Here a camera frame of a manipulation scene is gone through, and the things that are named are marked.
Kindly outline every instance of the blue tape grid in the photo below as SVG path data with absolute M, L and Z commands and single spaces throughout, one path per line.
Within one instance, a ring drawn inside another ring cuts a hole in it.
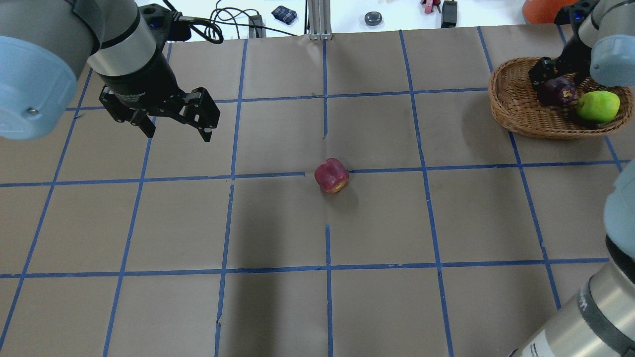
M 483 51 L 485 53 L 485 57 L 490 68 L 490 72 L 493 70 L 490 56 L 487 50 L 487 46 L 485 43 L 485 39 L 483 37 L 483 33 L 481 28 L 478 27 L 478 34 L 481 40 L 481 45 L 483 47 Z M 564 34 L 562 33 L 562 29 L 558 27 L 558 31 L 560 33 L 563 41 L 566 42 Z M 88 83 L 90 77 L 92 75 L 92 71 L 89 71 L 88 76 L 86 78 L 86 82 L 84 83 L 83 91 L 79 99 L 79 103 L 77 107 L 69 107 L 67 111 L 73 111 L 75 113 L 74 119 L 69 129 L 68 136 L 66 138 L 66 142 L 64 148 L 62 150 L 62 154 L 60 156 L 60 160 L 58 162 L 58 166 L 55 172 L 55 176 L 52 182 L 26 182 L 26 183 L 15 183 L 15 184 L 0 184 L 0 187 L 28 187 L 28 186 L 50 186 L 49 194 L 46 198 L 44 208 L 38 223 L 38 227 L 36 229 L 36 233 L 34 235 L 34 239 L 32 241 L 29 254 L 27 256 L 27 260 L 25 262 L 24 268 L 20 274 L 0 274 L 0 279 L 18 279 L 18 286 L 16 289 L 16 293 L 13 298 L 13 302 L 11 304 L 11 308 L 9 314 L 6 319 L 6 323 L 4 324 L 3 333 L 0 337 L 0 349 L 4 344 L 4 340 L 6 338 L 6 334 L 11 322 L 11 317 L 15 311 L 15 306 L 18 301 L 18 297 L 20 295 L 20 291 L 22 289 L 22 284 L 24 279 L 27 278 L 72 278 L 72 277 L 97 277 L 97 276 L 117 276 L 117 288 L 115 292 L 115 297 L 113 300 L 113 307 L 111 311 L 111 316 L 109 320 L 109 327 L 107 331 L 107 336 L 105 340 L 104 353 L 103 356 L 107 356 L 108 347 L 110 342 L 110 336 L 112 333 L 112 326 L 114 324 L 114 317 L 116 315 L 117 302 L 118 297 L 121 291 L 121 282 L 124 276 L 169 276 L 169 275 L 190 275 L 190 274 L 219 274 L 220 275 L 220 289 L 219 289 L 219 300 L 218 300 L 218 311 L 217 311 L 217 325 L 215 331 L 215 356 L 218 356 L 219 351 L 219 343 L 220 343 L 220 332 L 221 332 L 221 324 L 220 319 L 222 317 L 222 308 L 224 302 L 224 287 L 225 287 L 225 277 L 227 274 L 267 274 L 267 273 L 283 273 L 283 272 L 295 272 L 295 271 L 326 271 L 327 273 L 327 299 L 328 299 L 328 353 L 329 357 L 334 355 L 333 352 L 333 301 L 332 301 L 332 290 L 331 290 L 331 272 L 339 271 L 339 270 L 357 270 L 357 269 L 437 269 L 438 270 L 438 278 L 439 278 L 439 294 L 441 299 L 441 305 L 443 310 L 443 319 L 444 326 L 446 330 L 446 339 L 448 344 L 448 351 L 450 357 L 453 357 L 453 347 L 451 342 L 451 333 L 450 333 L 450 324 L 448 318 L 447 305 L 445 301 L 445 288 L 443 285 L 443 275 L 442 268 L 444 267 L 485 267 L 485 266 L 527 266 L 527 265 L 545 265 L 547 268 L 547 272 L 550 279 L 550 284 L 552 287 L 552 291 L 554 293 L 554 301 L 556 302 L 557 307 L 559 308 L 559 297 L 555 287 L 555 283 L 553 280 L 553 276 L 551 273 L 551 265 L 553 264 L 588 264 L 588 263 L 604 263 L 608 261 L 606 257 L 599 258 L 591 258 L 591 259 L 549 259 L 545 248 L 542 246 L 542 235 L 540 233 L 540 227 L 538 225 L 537 217 L 535 215 L 535 209 L 533 207 L 533 201 L 531 200 L 531 194 L 529 191 L 528 184 L 526 182 L 526 177 L 524 173 L 525 167 L 543 167 L 543 166 L 577 166 L 577 165 L 617 165 L 618 169 L 622 170 L 622 163 L 628 163 L 629 160 L 619 160 L 618 156 L 613 149 L 613 146 L 608 138 L 605 138 L 606 144 L 613 156 L 613 161 L 577 161 L 577 162 L 569 162 L 569 163 L 523 163 L 521 161 L 520 155 L 518 153 L 518 148 L 515 143 L 514 135 L 510 133 L 510 141 L 514 148 L 514 153 L 516 155 L 516 163 L 509 164 L 501 164 L 501 165 L 459 165 L 459 166 L 426 166 L 425 158 L 422 151 L 422 143 L 421 143 L 421 135 L 419 132 L 418 126 L 418 116 L 417 116 L 417 106 L 414 101 L 415 94 L 424 94 L 424 93 L 448 93 L 448 92 L 461 92 L 461 91 L 486 91 L 487 88 L 449 88 L 449 89 L 441 89 L 441 90 L 414 90 L 412 85 L 412 77 L 410 73 L 410 64 L 408 62 L 408 54 L 406 50 L 406 45 L 403 37 L 403 33 L 399 31 L 399 36 L 401 40 L 404 61 L 406 64 L 406 71 L 408 75 L 408 91 L 389 91 L 389 92 L 379 92 L 379 93 L 350 93 L 350 94 L 337 94 L 337 95 L 329 95 L 328 94 L 328 80 L 327 80 L 327 61 L 326 61 L 326 41 L 323 42 L 323 76 L 324 76 L 324 92 L 322 95 L 312 95 L 312 96 L 299 96 L 299 97 L 270 97 L 270 98 L 242 98 L 243 93 L 243 83 L 244 83 L 244 67 L 246 62 L 246 51 L 247 51 L 247 40 L 244 41 L 243 46 L 243 57 L 241 62 L 241 78 L 239 82 L 239 93 L 237 99 L 232 100 L 217 100 L 218 103 L 237 103 L 237 113 L 236 113 L 236 126 L 234 129 L 234 145 L 232 148 L 232 171 L 230 175 L 219 175 L 219 176 L 197 176 L 197 177 L 156 177 L 156 178 L 145 178 L 145 168 L 147 166 L 147 159 L 149 156 L 151 140 L 148 140 L 146 146 L 146 152 L 144 157 L 144 164 L 142 167 L 142 172 L 140 178 L 132 178 L 132 179 L 118 179 L 118 180 L 78 180 L 78 181 L 58 181 L 58 174 L 62 167 L 62 161 L 64 160 L 64 156 L 66 150 L 68 148 L 68 144 L 70 142 L 70 136 L 72 135 L 72 131 L 74 125 L 76 123 L 77 115 L 79 111 L 86 110 L 99 110 L 103 109 L 103 107 L 82 107 L 81 104 L 83 102 L 84 96 L 86 94 L 86 89 L 88 87 Z M 171 44 L 168 48 L 167 59 L 170 59 L 171 54 Z M 357 264 L 357 265 L 331 265 L 331 246 L 330 246 L 330 226 L 326 226 L 326 265 L 324 266 L 298 266 L 298 267 L 277 267 L 277 268 L 266 268 L 266 269 L 228 269 L 227 268 L 227 253 L 229 249 L 229 234 L 231 228 L 231 213 L 232 213 L 232 204 L 233 204 L 233 195 L 234 195 L 234 185 L 231 185 L 230 194 L 229 194 L 229 202 L 227 209 L 227 223 L 225 229 L 225 244 L 223 251 L 223 264 L 221 269 L 193 269 L 193 270 L 174 270 L 174 271 L 125 271 L 125 264 L 128 256 L 128 250 L 130 247 L 130 238 L 132 237 L 132 232 L 135 224 L 136 214 L 138 210 L 138 204 L 140 201 L 143 183 L 144 182 L 163 182 L 163 181 L 178 181 L 178 180 L 216 180 L 216 179 L 250 179 L 250 178 L 259 178 L 259 177 L 287 177 L 287 176 L 305 176 L 304 172 L 286 172 L 286 173 L 258 173 L 258 174 L 236 174 L 236 151 L 237 151 L 237 141 L 239 134 L 239 120 L 240 120 L 240 110 L 241 104 L 243 102 L 259 102 L 259 101 L 272 101 L 272 100 L 305 100 L 305 99 L 313 99 L 313 98 L 323 98 L 324 101 L 324 132 L 323 135 L 326 137 L 328 134 L 328 105 L 327 99 L 331 98 L 345 98 L 345 97 L 374 97 L 374 96 L 385 96 L 385 95 L 410 95 L 411 104 L 413 110 L 413 118 L 415 131 L 417 134 L 417 144 L 420 154 L 421 167 L 410 167 L 410 168 L 384 168 L 384 169 L 369 169 L 369 170 L 351 170 L 350 172 L 353 174 L 364 174 L 364 173 L 378 173 L 378 172 L 417 172 L 421 171 L 424 176 L 424 186 L 425 193 L 427 199 L 427 208 L 429 212 L 429 218 L 431 222 L 431 230 L 432 230 L 432 239 L 434 245 L 435 252 L 435 262 L 429 263 L 408 263 L 408 264 Z M 430 198 L 427 172 L 434 170 L 473 170 L 473 169 L 494 169 L 494 168 L 518 168 L 521 172 L 521 178 L 523 179 L 523 185 L 525 187 L 525 192 L 528 198 L 528 203 L 530 205 L 530 209 L 532 212 L 532 217 L 534 219 L 535 227 L 537 230 L 538 240 L 540 242 L 541 248 L 543 250 L 543 259 L 542 260 L 511 260 L 511 261 L 482 261 L 482 262 L 442 262 L 439 247 L 436 237 L 436 227 L 434 225 L 434 212 L 432 211 L 432 201 Z M 137 198 L 135 200 L 135 206 L 133 209 L 133 215 L 131 218 L 130 229 L 128 233 L 128 239 L 126 240 L 126 248 L 124 249 L 124 256 L 122 258 L 122 264 L 119 271 L 111 271 L 111 272 L 78 272 L 78 273 L 27 273 L 28 266 L 30 263 L 30 259 L 32 257 L 33 251 L 35 249 L 35 245 L 37 243 L 37 237 L 39 236 L 39 232 L 41 230 L 42 223 L 44 221 L 44 217 L 46 215 L 46 211 L 48 209 L 48 205 L 53 194 L 53 190 L 56 185 L 89 185 L 89 184 L 118 184 L 118 183 L 138 183 L 139 188 L 137 192 Z
M 485 58 L 487 59 L 488 67 L 490 68 L 490 72 L 493 72 L 493 67 L 491 65 L 490 53 L 487 50 L 487 44 L 485 43 L 485 37 L 483 37 L 483 31 L 480 27 L 477 27 L 478 36 L 481 39 L 481 46 L 483 47 L 483 53 L 485 54 Z M 547 277 L 549 278 L 549 285 L 551 286 L 551 292 L 553 293 L 554 302 L 556 304 L 556 308 L 560 309 L 560 296 L 558 295 L 558 288 L 556 288 L 556 281 L 553 276 L 553 272 L 551 271 L 551 263 L 549 261 L 549 255 L 547 253 L 547 249 L 544 245 L 544 240 L 542 237 L 542 231 L 540 230 L 540 224 L 538 223 L 538 216 L 536 214 L 536 209 L 533 205 L 533 200 L 531 198 L 531 191 L 529 189 L 529 185 L 527 183 L 527 177 L 525 175 L 525 165 L 521 160 L 520 153 L 518 152 L 518 146 L 516 145 L 516 139 L 514 138 L 514 134 L 509 132 L 509 141 L 512 144 L 514 149 L 514 155 L 516 157 L 516 165 L 518 166 L 518 171 L 520 172 L 521 180 L 523 181 L 523 187 L 525 188 L 525 195 L 527 196 L 527 202 L 529 204 L 529 209 L 531 211 L 531 217 L 533 219 L 533 225 L 536 230 L 536 236 L 538 237 L 538 243 L 540 245 L 540 249 L 542 251 L 542 258 L 545 268 L 547 270 Z
M 79 97 L 79 102 L 77 103 L 78 107 L 81 107 L 81 104 L 84 100 L 84 96 L 86 95 L 86 89 L 88 88 L 88 81 L 90 80 L 92 73 L 93 73 L 92 70 L 88 71 L 86 82 L 84 83 L 84 88 L 82 89 L 82 94 Z M 62 169 L 64 156 L 66 155 L 66 150 L 69 148 L 70 136 L 73 134 L 73 129 L 75 128 L 75 123 L 77 122 L 78 115 L 79 115 L 79 109 L 75 110 L 75 115 L 73 116 L 73 120 L 70 124 L 69 133 L 66 136 L 66 141 L 64 142 L 64 147 L 60 155 L 60 160 L 58 161 L 57 168 L 55 169 L 55 176 L 53 176 L 53 182 L 51 183 L 51 188 L 49 189 L 48 195 L 46 197 L 46 201 L 44 202 L 44 208 L 42 209 L 42 214 L 40 215 L 39 222 L 37 223 L 37 229 L 33 236 L 33 240 L 29 248 L 29 253 L 27 254 L 27 259 L 24 263 L 24 268 L 22 268 L 22 273 L 20 274 L 20 280 L 18 281 L 18 286 L 13 296 L 13 302 L 11 303 L 11 307 L 9 308 L 9 314 L 7 315 L 6 321 L 4 323 L 2 335 L 0 335 L 0 350 L 2 350 L 2 346 L 4 345 L 4 340 L 6 338 L 7 331 L 9 330 L 9 325 L 11 324 L 11 318 L 13 317 L 13 313 L 15 312 L 15 306 L 18 303 L 20 291 L 22 291 L 22 284 L 24 284 L 24 279 L 26 277 L 27 270 L 29 270 L 29 264 L 31 262 L 31 258 L 33 257 L 33 251 L 35 250 L 35 247 L 36 247 L 37 238 L 39 237 L 40 230 L 42 229 L 42 223 L 44 222 L 44 217 L 46 216 L 48 205 L 51 202 L 51 197 L 53 195 L 53 190 L 55 188 L 55 182 L 57 181 L 57 178 L 59 177 L 59 174 L 60 174 L 60 170 Z
M 414 118 L 415 133 L 417 135 L 417 147 L 419 150 L 419 159 L 421 160 L 421 172 L 424 178 L 425 200 L 427 202 L 428 217 L 430 219 L 430 229 L 432 231 L 432 245 L 434 247 L 434 262 L 437 268 L 437 277 L 439 283 L 439 298 L 441 299 L 441 310 L 443 312 L 443 325 L 445 327 L 446 343 L 448 345 L 448 354 L 454 357 L 454 348 L 452 346 L 452 336 L 450 331 L 450 318 L 448 316 L 448 305 L 445 299 L 445 285 L 443 283 L 443 263 L 441 262 L 441 254 L 439 252 L 439 242 L 436 235 L 436 225 L 434 223 L 434 211 L 432 210 L 432 198 L 430 196 L 430 186 L 428 180 L 427 166 L 422 147 L 421 133 L 419 130 L 419 119 L 417 115 L 417 103 L 415 102 L 415 90 L 412 85 L 412 74 L 410 72 L 410 62 L 408 61 L 408 51 L 406 50 L 406 41 L 403 38 L 403 31 L 399 30 L 399 39 L 401 40 L 401 49 L 403 51 L 403 59 L 406 64 L 406 74 L 408 75 L 408 88 L 410 90 L 410 103 L 412 105 L 412 115 Z
M 172 54 L 172 44 L 168 45 L 168 54 L 166 59 L 170 62 L 170 56 Z M 144 189 L 145 182 L 145 169 L 148 166 L 148 157 L 150 156 L 150 146 L 152 145 L 152 139 L 148 138 L 145 145 L 144 163 L 141 166 L 141 174 L 139 177 L 139 186 L 137 188 L 137 196 L 135 198 L 135 206 L 132 209 L 132 218 L 130 219 L 130 227 L 128 228 L 128 239 L 126 239 L 126 245 L 123 251 L 123 257 L 121 259 L 121 266 L 119 268 L 119 274 L 117 276 L 117 287 L 115 288 L 115 296 L 112 300 L 112 309 L 110 310 L 110 318 L 108 320 L 108 329 L 106 331 L 106 338 L 104 341 L 103 357 L 108 356 L 108 348 L 110 348 L 110 337 L 112 336 L 112 327 L 114 326 L 115 316 L 117 314 L 117 305 L 119 304 L 119 295 L 121 294 L 121 284 L 123 283 L 124 272 L 126 271 L 126 263 L 128 262 L 128 252 L 130 251 L 130 241 L 132 240 L 133 232 L 135 230 L 135 222 L 137 220 L 137 212 L 139 209 L 139 202 L 141 201 L 141 193 Z

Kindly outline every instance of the small black object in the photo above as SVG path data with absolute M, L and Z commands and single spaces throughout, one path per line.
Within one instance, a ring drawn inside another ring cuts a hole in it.
M 377 11 L 371 11 L 364 16 L 364 21 L 368 26 L 377 26 L 382 23 L 382 14 Z
M 256 26 L 263 26 L 262 15 L 249 16 L 249 24 Z M 259 29 L 257 27 L 249 28 L 249 38 L 263 38 L 265 37 L 265 29 Z
M 457 6 L 456 1 L 445 0 L 443 1 L 443 11 L 441 12 L 441 28 L 447 29 L 449 27 L 457 26 Z
M 285 8 L 282 5 L 278 6 L 274 11 L 271 12 L 271 14 L 274 15 L 276 20 L 280 20 L 287 25 L 291 24 L 298 17 L 297 12 L 289 8 Z

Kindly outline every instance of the black device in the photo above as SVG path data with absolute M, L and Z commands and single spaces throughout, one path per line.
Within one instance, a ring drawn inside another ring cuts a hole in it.
M 457 26 L 458 4 L 456 1 L 443 1 L 443 9 L 441 10 L 441 28 Z
M 377 26 L 382 23 L 382 14 L 377 11 L 371 11 L 364 16 L 364 21 L 368 26 Z
M 256 26 L 264 26 L 262 23 L 262 15 L 251 15 L 249 16 L 249 24 Z M 260 29 L 257 27 L 249 28 L 249 38 L 263 38 L 265 37 L 265 29 Z

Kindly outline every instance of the green apple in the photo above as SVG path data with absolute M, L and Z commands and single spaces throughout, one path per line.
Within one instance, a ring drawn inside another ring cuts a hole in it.
M 608 123 L 620 109 L 620 97 L 605 90 L 590 91 L 578 99 L 575 111 L 580 118 L 593 123 Z

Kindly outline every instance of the red apple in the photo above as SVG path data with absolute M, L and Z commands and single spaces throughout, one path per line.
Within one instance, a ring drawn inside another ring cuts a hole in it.
M 330 158 L 319 165 L 314 176 L 320 188 L 328 193 L 340 192 L 349 181 L 348 170 L 335 158 Z

